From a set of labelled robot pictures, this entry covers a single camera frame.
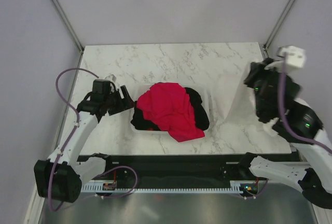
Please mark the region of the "white t-shirt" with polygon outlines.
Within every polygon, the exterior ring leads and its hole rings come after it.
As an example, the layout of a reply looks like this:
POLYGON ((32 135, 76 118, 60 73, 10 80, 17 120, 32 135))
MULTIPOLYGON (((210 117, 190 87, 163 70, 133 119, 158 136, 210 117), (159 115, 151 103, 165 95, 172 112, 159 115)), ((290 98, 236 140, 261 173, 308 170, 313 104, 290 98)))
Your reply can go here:
POLYGON ((246 75, 223 75, 218 79, 216 105, 224 122, 259 125, 254 109, 254 93, 243 83, 246 75))

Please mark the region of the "white plastic basket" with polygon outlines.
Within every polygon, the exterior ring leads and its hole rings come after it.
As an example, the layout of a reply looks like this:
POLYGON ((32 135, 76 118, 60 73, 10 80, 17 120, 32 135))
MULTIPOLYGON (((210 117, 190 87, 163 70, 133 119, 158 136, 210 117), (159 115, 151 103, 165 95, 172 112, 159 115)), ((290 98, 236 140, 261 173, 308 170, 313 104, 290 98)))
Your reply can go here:
MULTIPOLYGON (((150 89, 150 87, 153 85, 152 84, 142 84, 139 85, 135 90, 133 94, 133 99, 137 100, 142 94, 144 94, 146 91, 150 89)), ((207 116, 209 116, 209 111, 210 111, 210 103, 209 103, 209 94, 205 86, 200 85, 200 84, 183 84, 180 83, 182 87, 189 87, 197 91, 201 98, 202 98, 202 107, 204 108, 205 112, 207 113, 207 116)), ((161 135, 167 135, 169 136, 167 131, 145 131, 145 130, 138 130, 134 127, 133 124, 130 124, 130 128, 134 133, 138 134, 161 134, 161 135)))

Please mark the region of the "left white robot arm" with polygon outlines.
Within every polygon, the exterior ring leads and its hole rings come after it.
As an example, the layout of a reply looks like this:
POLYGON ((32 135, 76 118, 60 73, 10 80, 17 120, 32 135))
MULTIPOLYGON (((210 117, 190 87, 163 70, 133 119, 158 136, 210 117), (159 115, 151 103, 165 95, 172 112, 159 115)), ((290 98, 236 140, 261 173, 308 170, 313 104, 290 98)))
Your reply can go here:
POLYGON ((105 115, 116 115, 134 107, 126 86, 116 88, 112 81, 96 79, 92 90, 77 105, 73 130, 60 141, 47 160, 34 166, 38 195, 61 202, 75 202, 82 186, 97 176, 112 177, 114 167, 101 155, 77 162, 88 137, 105 115))

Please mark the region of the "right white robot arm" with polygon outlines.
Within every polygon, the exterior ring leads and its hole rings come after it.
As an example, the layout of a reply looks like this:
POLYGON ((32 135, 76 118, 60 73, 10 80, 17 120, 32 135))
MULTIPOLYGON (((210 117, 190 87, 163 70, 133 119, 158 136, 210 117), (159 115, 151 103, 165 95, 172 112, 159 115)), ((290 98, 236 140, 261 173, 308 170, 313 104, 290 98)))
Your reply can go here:
POLYGON ((331 143, 317 114, 300 103, 301 86, 285 71, 272 67, 273 62, 267 58, 250 63, 243 83, 254 94, 258 121, 273 121, 271 130, 294 146, 310 166, 291 167, 247 152, 238 164, 238 174, 243 179, 277 181, 298 190, 310 203, 331 209, 331 143))

